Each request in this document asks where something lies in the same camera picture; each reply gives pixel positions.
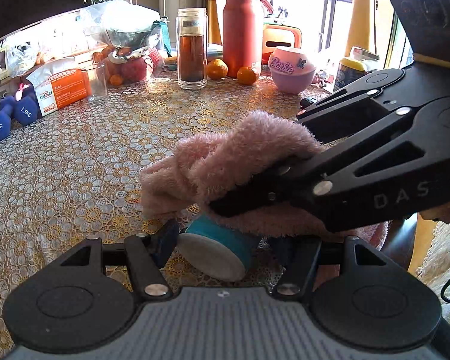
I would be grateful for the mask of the right hand on gripper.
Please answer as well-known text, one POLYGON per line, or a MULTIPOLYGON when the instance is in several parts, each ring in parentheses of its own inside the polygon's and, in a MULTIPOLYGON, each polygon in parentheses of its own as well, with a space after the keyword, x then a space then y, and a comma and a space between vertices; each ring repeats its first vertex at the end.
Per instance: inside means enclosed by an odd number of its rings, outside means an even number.
POLYGON ((446 224, 450 223, 450 202, 443 205, 421 211, 420 215, 425 220, 441 221, 446 224))

